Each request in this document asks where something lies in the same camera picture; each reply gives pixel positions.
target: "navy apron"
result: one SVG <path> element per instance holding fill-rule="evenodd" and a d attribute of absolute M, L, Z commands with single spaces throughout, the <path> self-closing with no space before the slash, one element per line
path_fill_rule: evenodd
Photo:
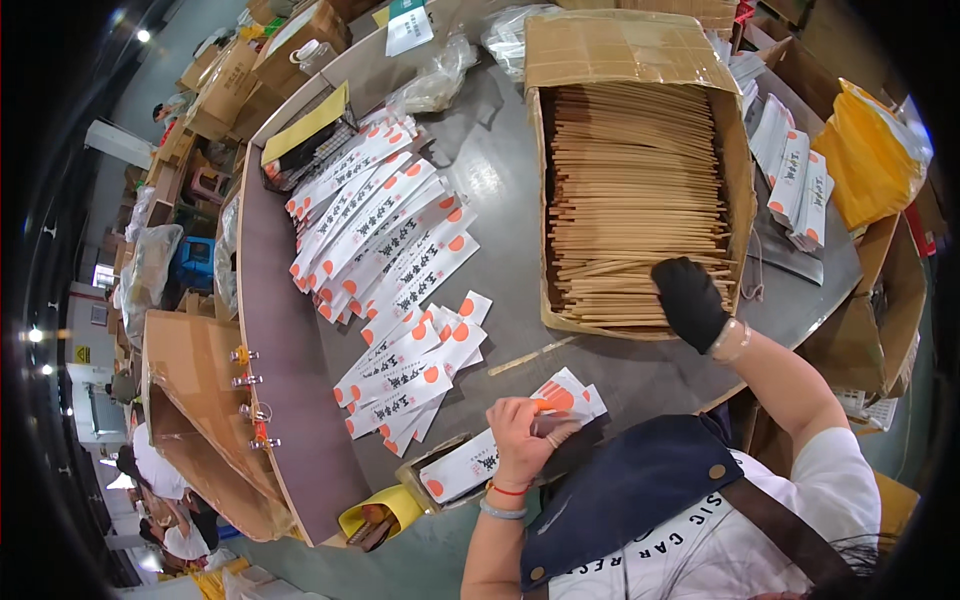
<path fill-rule="evenodd" d="M 520 589 L 545 591 L 552 577 L 608 556 L 715 492 L 815 584 L 849 570 L 802 519 L 743 476 L 722 439 L 704 415 L 666 415 L 611 440 L 527 527 Z"/>

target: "yellow plastic bag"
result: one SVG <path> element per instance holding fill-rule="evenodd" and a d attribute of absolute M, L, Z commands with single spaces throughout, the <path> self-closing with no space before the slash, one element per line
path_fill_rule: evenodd
<path fill-rule="evenodd" d="M 913 202 L 933 149 L 870 94 L 844 79 L 840 85 L 833 114 L 810 150 L 827 158 L 835 182 L 830 198 L 853 231 Z"/>

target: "black glove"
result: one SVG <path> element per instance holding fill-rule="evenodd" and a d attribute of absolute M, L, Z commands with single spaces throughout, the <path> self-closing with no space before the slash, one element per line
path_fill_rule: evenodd
<path fill-rule="evenodd" d="M 730 319 L 710 275 L 682 256 L 657 263 L 650 277 L 660 289 L 660 306 L 674 332 L 706 354 Z"/>

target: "plastic stool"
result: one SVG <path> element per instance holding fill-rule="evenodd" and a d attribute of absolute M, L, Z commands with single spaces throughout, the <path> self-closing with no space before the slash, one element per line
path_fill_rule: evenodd
<path fill-rule="evenodd" d="M 229 174 L 221 173 L 210 167 L 200 167 L 190 181 L 190 191 L 205 200 L 223 204 L 229 183 Z"/>

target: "person in background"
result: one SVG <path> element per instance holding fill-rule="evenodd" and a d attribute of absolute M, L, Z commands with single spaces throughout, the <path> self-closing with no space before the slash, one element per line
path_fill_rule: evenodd
<path fill-rule="evenodd" d="M 190 484 L 150 445 L 146 422 L 133 430 L 132 445 L 120 446 L 117 468 L 158 497 L 190 501 Z"/>
<path fill-rule="evenodd" d="M 165 104 L 160 103 L 154 107 L 154 122 L 163 121 L 163 129 L 170 129 L 170 124 L 186 114 L 196 100 L 197 92 L 192 90 L 170 96 Z"/>
<path fill-rule="evenodd" d="M 170 554 L 185 561 L 196 562 L 209 555 L 219 542 L 216 513 L 212 513 L 214 520 L 201 520 L 198 523 L 194 515 L 200 512 L 192 502 L 181 505 L 170 498 L 164 498 L 163 501 L 170 508 L 177 522 L 171 527 L 164 528 L 151 518 L 142 518 L 140 519 L 140 537 L 162 546 Z M 206 535 L 199 527 L 200 524 L 207 528 Z"/>
<path fill-rule="evenodd" d="M 729 448 L 710 417 L 667 415 L 610 440 L 524 530 L 525 492 L 573 431 L 535 437 L 536 402 L 500 398 L 487 411 L 500 462 L 461 598 L 863 597 L 876 581 L 880 495 L 827 382 L 724 311 L 688 258 L 651 278 L 674 332 L 736 371 L 789 434 L 791 477 Z"/>

